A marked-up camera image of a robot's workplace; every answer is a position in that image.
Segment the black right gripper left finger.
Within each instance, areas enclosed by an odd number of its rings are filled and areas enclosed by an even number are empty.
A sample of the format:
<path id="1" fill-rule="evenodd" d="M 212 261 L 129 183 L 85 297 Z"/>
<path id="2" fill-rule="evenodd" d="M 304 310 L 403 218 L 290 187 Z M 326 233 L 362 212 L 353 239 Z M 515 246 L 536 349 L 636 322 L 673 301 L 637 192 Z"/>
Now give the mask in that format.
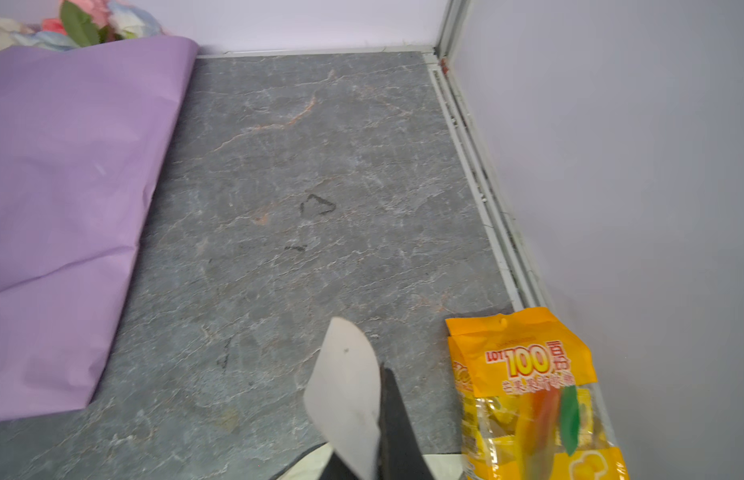
<path id="1" fill-rule="evenodd" d="M 322 470 L 319 480 L 357 480 L 353 471 L 333 452 Z"/>

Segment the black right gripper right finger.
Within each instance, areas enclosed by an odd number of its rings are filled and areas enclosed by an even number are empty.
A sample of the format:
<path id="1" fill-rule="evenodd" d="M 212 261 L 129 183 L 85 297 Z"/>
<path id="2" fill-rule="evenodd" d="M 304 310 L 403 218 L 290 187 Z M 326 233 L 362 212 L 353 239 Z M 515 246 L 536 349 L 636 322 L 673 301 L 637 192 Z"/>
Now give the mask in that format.
<path id="1" fill-rule="evenodd" d="M 394 372 L 380 366 L 378 478 L 433 480 L 412 428 Z"/>

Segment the cream printed ribbon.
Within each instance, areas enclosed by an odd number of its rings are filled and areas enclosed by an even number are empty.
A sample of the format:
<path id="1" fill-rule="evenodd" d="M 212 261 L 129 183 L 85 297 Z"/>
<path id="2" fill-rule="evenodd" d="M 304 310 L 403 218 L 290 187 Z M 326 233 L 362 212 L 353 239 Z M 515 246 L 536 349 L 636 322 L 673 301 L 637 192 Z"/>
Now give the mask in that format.
<path id="1" fill-rule="evenodd" d="M 308 417 L 325 443 L 301 454 L 278 479 L 318 479 L 333 452 L 357 479 L 379 479 L 380 366 L 355 324 L 331 319 L 303 395 Z M 422 455 L 434 479 L 465 477 L 460 455 Z"/>

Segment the pink purple wrapping paper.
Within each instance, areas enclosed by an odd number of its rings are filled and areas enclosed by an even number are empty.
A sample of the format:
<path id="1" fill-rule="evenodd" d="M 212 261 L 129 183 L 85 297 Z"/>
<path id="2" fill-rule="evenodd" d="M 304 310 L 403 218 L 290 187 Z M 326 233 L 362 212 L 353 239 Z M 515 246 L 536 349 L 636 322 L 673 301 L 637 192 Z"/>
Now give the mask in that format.
<path id="1" fill-rule="evenodd" d="M 0 421 L 89 404 L 197 50 L 0 52 Z"/>

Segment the white fake rose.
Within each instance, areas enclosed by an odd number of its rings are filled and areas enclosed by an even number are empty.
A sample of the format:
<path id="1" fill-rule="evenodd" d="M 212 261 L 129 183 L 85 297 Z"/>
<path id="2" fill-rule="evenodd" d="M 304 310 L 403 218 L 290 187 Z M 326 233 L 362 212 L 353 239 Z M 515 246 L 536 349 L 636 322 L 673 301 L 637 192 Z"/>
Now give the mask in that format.
<path id="1" fill-rule="evenodd" d="M 39 31 L 31 34 L 12 32 L 11 36 L 17 45 L 26 47 L 37 47 L 58 52 L 79 47 L 69 36 L 56 32 Z"/>
<path id="2" fill-rule="evenodd" d="M 109 25 L 125 39 L 149 38 L 163 35 L 159 22 L 149 12 L 116 1 L 109 1 Z"/>

